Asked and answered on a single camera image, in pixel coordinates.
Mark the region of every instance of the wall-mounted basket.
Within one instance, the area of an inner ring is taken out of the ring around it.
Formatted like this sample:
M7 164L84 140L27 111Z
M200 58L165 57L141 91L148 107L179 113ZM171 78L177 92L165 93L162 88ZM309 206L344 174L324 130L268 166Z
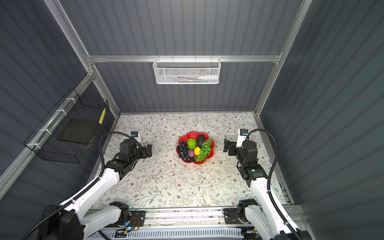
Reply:
M46 161L80 163L89 158L89 146L103 131L99 126L109 111L102 98L76 95L56 110L47 127L31 134L24 145Z
M153 70L158 84L217 84L221 62L164 62L155 59Z

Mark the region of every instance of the vent grille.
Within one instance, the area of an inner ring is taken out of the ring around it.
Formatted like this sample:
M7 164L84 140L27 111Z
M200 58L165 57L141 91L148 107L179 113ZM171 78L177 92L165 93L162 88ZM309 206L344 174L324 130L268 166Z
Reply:
M241 239L241 229L234 227L207 227L207 228L170 228L170 229L140 229L127 234L126 237L114 237L115 230L102 230L110 239L180 239L180 238L232 238ZM87 239L104 240L99 233L95 233Z

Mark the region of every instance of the floral tablecloth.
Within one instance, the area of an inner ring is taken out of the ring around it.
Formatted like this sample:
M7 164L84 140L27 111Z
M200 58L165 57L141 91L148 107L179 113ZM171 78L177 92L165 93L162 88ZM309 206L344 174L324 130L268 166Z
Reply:
M115 131L138 131L142 145L153 145L153 156L140 159L134 170L92 208L101 209L112 201L124 202L130 208L230 206L253 198L236 168L236 157L223 152L224 138L236 141L238 128L257 128L252 113L121 115ZM205 132L215 141L214 156L202 165L186 164L176 154L179 137L190 131ZM250 138L257 143L259 163L268 173L271 162L260 134L256 132ZM111 137L104 155L106 162L118 152L123 139L118 134ZM275 175L271 184L285 204Z

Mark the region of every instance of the black wire basket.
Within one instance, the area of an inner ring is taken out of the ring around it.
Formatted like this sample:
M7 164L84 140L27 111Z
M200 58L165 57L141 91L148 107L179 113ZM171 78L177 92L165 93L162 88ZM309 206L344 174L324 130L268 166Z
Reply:
M24 145L46 161L80 163L101 131L99 126L109 111L108 101L76 95L56 111L47 127L39 129L37 135L32 133Z

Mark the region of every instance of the yellow lemon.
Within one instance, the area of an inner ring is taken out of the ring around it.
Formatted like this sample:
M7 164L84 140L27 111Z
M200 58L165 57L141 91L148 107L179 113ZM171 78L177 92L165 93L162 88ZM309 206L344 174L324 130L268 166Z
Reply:
M196 148L194 149L194 151L195 151L195 155L196 155L196 156L197 156L197 155L200 155L201 148L196 147Z

